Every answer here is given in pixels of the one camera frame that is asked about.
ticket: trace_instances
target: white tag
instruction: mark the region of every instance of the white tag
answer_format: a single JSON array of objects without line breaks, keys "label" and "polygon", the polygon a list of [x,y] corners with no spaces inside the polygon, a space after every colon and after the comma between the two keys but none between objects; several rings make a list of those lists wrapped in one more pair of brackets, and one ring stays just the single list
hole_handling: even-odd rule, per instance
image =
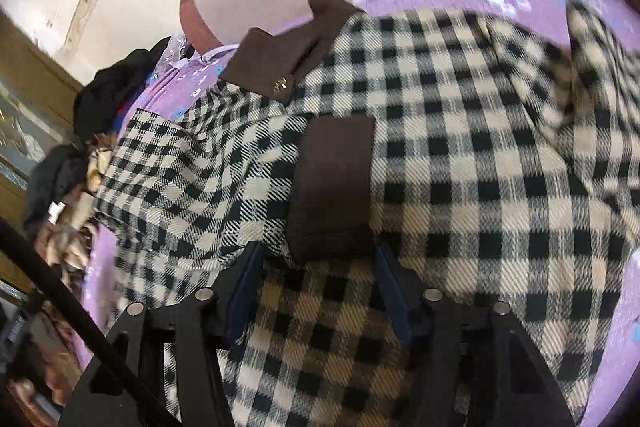
[{"label": "white tag", "polygon": [[65,209],[66,204],[60,202],[60,203],[54,203],[53,201],[51,201],[51,204],[49,205],[49,222],[52,225],[55,225],[58,222],[58,218],[60,217],[60,212],[62,212]]}]

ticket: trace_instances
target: black cloth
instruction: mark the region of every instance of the black cloth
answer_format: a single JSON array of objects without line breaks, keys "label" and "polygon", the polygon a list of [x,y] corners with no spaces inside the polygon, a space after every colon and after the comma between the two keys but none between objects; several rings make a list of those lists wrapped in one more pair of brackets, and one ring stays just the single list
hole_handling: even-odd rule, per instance
[{"label": "black cloth", "polygon": [[74,133],[82,141],[91,141],[95,134],[110,129],[120,105],[145,85],[168,43],[166,37],[151,51],[132,51],[113,66],[98,71],[94,81],[78,93],[74,101]]},{"label": "black cloth", "polygon": [[58,203],[72,188],[84,182],[87,167],[84,150],[59,145],[33,169],[22,219],[22,229],[30,243],[35,241],[43,220],[49,215],[51,202]]}]

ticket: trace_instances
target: gold button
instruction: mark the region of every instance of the gold button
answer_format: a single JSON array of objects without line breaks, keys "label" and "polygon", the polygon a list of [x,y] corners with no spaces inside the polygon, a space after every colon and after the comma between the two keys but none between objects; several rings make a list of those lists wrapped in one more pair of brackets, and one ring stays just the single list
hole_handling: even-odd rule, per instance
[{"label": "gold button", "polygon": [[283,76],[273,84],[273,92],[281,92],[284,89],[287,89],[287,79]]}]

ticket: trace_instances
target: black and white checkered garment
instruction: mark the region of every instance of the black and white checkered garment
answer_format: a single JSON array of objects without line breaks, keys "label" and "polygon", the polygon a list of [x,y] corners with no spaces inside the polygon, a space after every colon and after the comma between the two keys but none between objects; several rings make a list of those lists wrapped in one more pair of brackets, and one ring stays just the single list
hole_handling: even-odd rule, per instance
[{"label": "black and white checkered garment", "polygon": [[[393,334],[372,264],[293,266],[282,214],[268,227],[263,210],[277,201],[285,212],[308,115],[367,114],[377,120],[374,233],[456,301],[509,302],[578,419],[639,235],[640,112],[638,58],[581,4],[568,21],[571,52],[460,10],[356,13],[286,107],[222,82],[176,124],[137,112],[97,197],[120,245],[119,308],[174,303],[212,282],[235,247],[265,241],[289,267],[268,270],[255,324],[220,354],[236,424],[396,425],[415,360]],[[276,143],[249,176],[229,158],[258,157],[252,125]],[[287,168],[276,175],[280,154]],[[215,186],[208,195],[240,195],[204,209],[203,183]],[[250,225],[229,229],[243,231],[235,242],[215,219],[196,225],[244,197],[260,204],[240,213]],[[177,413],[174,363],[168,350]]]}]

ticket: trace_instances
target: brown collar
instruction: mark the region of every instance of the brown collar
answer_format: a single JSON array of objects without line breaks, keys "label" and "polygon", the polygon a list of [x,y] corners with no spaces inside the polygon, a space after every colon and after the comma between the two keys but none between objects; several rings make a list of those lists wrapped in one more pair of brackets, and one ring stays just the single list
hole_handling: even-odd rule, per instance
[{"label": "brown collar", "polygon": [[358,9],[343,0],[309,0],[313,20],[273,36],[251,28],[220,79],[248,91],[290,102],[293,88],[315,68]]}]

